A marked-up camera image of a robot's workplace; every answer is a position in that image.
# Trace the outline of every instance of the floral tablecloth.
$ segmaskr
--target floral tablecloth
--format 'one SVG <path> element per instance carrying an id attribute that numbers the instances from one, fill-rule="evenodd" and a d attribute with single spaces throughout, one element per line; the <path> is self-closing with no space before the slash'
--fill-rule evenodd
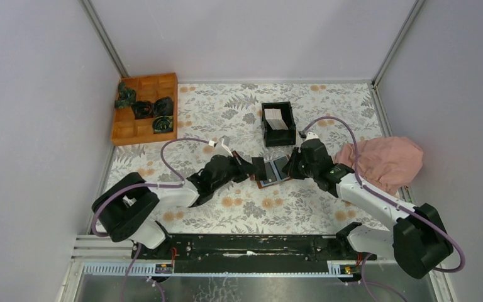
<path id="1" fill-rule="evenodd" d="M 179 85 L 179 137 L 204 140 L 223 135 L 230 148 L 250 161 L 290 154 L 292 146 L 265 148 L 261 103 L 290 101 L 297 129 L 324 115 L 345 120 L 357 139 L 381 136 L 367 84 L 181 84 Z M 312 128 L 330 155 L 351 142 L 344 126 L 332 120 Z M 160 160 L 164 143 L 116 148 L 106 188 L 130 172 L 138 171 L 148 182 L 176 181 Z M 166 148 L 167 161 L 187 177 L 210 160 L 212 147 L 197 142 L 174 143 Z M 155 210 L 171 233 L 334 234 L 352 221 L 369 227 L 381 224 L 349 202 L 322 192 L 312 180 L 291 180 L 259 189 L 254 181 L 231 183 L 214 198 L 196 208 Z"/>

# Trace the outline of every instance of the light purple wall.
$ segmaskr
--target light purple wall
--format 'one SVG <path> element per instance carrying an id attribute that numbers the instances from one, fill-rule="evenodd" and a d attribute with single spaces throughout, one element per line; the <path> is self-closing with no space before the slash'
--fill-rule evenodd
<path id="1" fill-rule="evenodd" d="M 93 0 L 132 76 L 371 79 L 414 0 Z"/>
<path id="2" fill-rule="evenodd" d="M 380 93 L 394 134 L 425 150 L 416 199 L 464 248 L 467 267 L 451 275 L 458 300 L 483 301 L 483 1 L 428 1 Z"/>
<path id="3" fill-rule="evenodd" d="M 0 1 L 0 301 L 54 301 L 108 156 L 117 81 L 78 1 Z"/>

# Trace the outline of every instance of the orange wooden tray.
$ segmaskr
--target orange wooden tray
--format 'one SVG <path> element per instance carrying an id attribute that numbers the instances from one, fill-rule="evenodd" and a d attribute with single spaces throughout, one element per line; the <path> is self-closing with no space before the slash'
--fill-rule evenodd
<path id="1" fill-rule="evenodd" d="M 127 77 L 121 79 L 125 85 L 136 91 L 137 101 L 156 102 L 160 98 L 170 96 L 173 99 L 173 132 L 154 133 L 153 118 L 135 120 L 130 107 L 116 109 L 112 124 L 112 143 L 115 146 L 133 145 L 135 143 L 152 143 L 177 138 L 177 75 L 157 74 L 145 77 Z"/>

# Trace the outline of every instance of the pink cloth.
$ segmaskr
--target pink cloth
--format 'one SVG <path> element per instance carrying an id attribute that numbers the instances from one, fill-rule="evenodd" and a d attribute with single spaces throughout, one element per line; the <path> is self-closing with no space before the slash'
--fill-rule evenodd
<path id="1" fill-rule="evenodd" d="M 377 188 L 395 195 L 407 186 L 423 165 L 423 151 L 406 137 L 379 137 L 358 142 L 358 172 Z M 355 152 L 348 143 L 336 154 L 334 162 L 353 169 Z"/>

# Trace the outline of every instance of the black plastic bin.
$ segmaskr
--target black plastic bin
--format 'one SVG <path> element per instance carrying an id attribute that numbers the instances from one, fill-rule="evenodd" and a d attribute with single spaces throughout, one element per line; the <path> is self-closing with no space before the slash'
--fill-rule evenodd
<path id="1" fill-rule="evenodd" d="M 265 120 L 264 109 L 280 109 L 282 119 L 287 130 L 273 130 L 269 123 Z M 293 118 L 293 111 L 290 102 L 280 103 L 263 103 L 262 104 L 262 126 L 264 127 L 264 145 L 266 147 L 276 146 L 290 146 L 296 144 L 296 131 L 295 121 Z"/>

